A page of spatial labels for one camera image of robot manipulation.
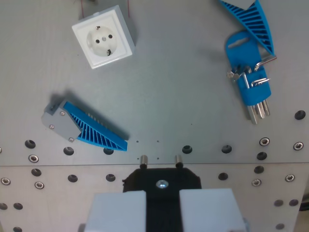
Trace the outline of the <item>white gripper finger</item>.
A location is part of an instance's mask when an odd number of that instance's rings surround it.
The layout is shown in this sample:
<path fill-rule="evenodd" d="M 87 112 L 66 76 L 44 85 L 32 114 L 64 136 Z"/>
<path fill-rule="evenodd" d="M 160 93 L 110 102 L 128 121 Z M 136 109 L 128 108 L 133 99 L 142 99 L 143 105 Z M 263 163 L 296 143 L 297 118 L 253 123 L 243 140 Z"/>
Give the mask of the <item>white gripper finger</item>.
<path fill-rule="evenodd" d="M 244 232 L 245 222 L 230 188 L 180 190 L 185 232 Z"/>
<path fill-rule="evenodd" d="M 86 232 L 146 231 L 146 192 L 99 193 L 94 196 Z"/>

